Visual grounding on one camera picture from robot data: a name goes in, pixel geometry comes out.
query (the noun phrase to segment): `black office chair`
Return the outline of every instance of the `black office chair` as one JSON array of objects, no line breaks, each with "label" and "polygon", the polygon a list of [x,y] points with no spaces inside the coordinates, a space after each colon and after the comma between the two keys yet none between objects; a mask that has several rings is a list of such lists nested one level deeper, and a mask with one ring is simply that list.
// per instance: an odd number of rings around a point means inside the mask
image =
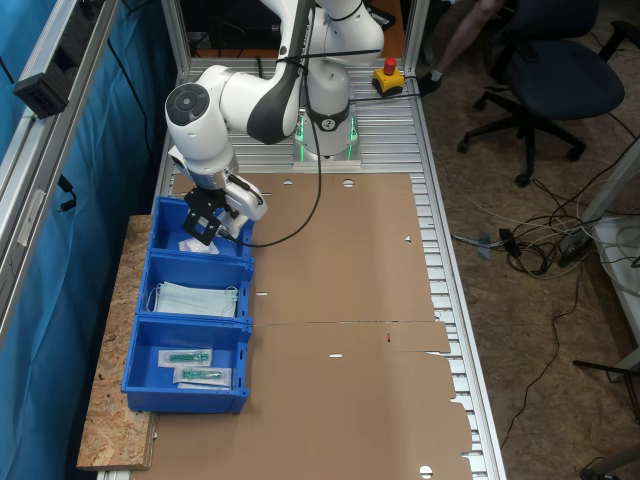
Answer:
[{"label": "black office chair", "polygon": [[607,61],[625,38],[640,48],[640,32],[627,22],[613,22],[615,32],[599,54],[563,40],[586,35],[597,14],[597,0],[519,0],[491,72],[518,102],[486,92],[474,104],[476,110],[484,110],[489,100],[511,116],[467,132],[458,151],[466,153],[472,137],[518,128],[527,151],[527,171],[516,177],[519,187],[527,186],[533,174],[536,130],[571,144],[567,158],[578,160],[586,145],[552,120],[595,117],[620,105],[624,87]]}]

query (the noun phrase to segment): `blue plastic bin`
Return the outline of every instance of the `blue plastic bin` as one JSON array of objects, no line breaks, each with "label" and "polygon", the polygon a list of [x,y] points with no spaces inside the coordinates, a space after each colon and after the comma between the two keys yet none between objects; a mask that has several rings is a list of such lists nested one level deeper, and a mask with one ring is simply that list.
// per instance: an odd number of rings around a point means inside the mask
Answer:
[{"label": "blue plastic bin", "polygon": [[[152,250],[180,251],[178,243],[191,238],[182,229],[184,220],[187,217],[189,206],[184,200],[169,197],[157,197],[153,211],[153,223],[151,226],[151,237],[149,238],[149,248]],[[240,230],[238,238],[244,243],[251,243],[251,234],[254,223],[248,221]],[[220,252],[218,256],[229,257],[247,262],[253,262],[251,248],[234,243],[226,238],[215,237],[213,244]],[[203,255],[199,253],[183,252],[187,255]]]},{"label": "blue plastic bin", "polygon": [[[238,323],[136,315],[122,378],[134,411],[239,413],[247,398],[247,346],[251,327]],[[158,351],[212,348],[213,367],[234,369],[230,390],[179,389],[173,368],[158,367]]]},{"label": "blue plastic bin", "polygon": [[[163,315],[170,318],[200,318],[221,322],[251,323],[249,318],[249,288],[253,276],[253,264],[217,255],[181,255],[170,252],[148,251],[144,264],[137,313]],[[156,292],[160,283],[170,282],[183,287],[225,290],[238,289],[238,302],[234,317],[184,315],[153,312]]]}]

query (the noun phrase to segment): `shoe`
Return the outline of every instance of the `shoe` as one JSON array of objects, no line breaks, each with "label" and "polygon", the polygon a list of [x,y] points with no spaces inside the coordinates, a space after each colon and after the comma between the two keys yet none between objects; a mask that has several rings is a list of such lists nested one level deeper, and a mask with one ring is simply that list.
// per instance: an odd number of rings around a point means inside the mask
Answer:
[{"label": "shoe", "polygon": [[435,92],[440,88],[441,83],[442,79],[434,82],[433,80],[431,80],[431,73],[428,73],[426,76],[418,80],[418,90],[420,90],[420,96],[424,98],[430,93]]}]

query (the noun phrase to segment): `chair armrest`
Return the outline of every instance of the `chair armrest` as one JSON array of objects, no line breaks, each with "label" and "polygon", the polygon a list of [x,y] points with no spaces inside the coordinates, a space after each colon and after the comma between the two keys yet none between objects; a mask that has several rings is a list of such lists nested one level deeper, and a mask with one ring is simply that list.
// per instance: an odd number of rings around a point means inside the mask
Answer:
[{"label": "chair armrest", "polygon": [[599,55],[604,58],[606,61],[609,61],[611,56],[615,53],[615,51],[622,43],[622,40],[625,38],[632,42],[636,47],[640,48],[640,30],[631,25],[629,22],[624,22],[621,20],[617,20],[615,22],[611,22],[613,25],[613,35],[609,39],[609,41],[602,47]]}]

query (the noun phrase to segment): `face mask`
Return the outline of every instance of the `face mask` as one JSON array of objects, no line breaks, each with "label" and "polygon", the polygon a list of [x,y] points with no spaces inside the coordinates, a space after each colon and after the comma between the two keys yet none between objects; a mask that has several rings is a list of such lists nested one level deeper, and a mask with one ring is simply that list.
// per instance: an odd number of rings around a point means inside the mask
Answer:
[{"label": "face mask", "polygon": [[233,317],[236,313],[238,290],[235,287],[229,287],[226,290],[210,290],[165,282],[158,284],[154,290],[157,292],[154,312],[212,317]]}]

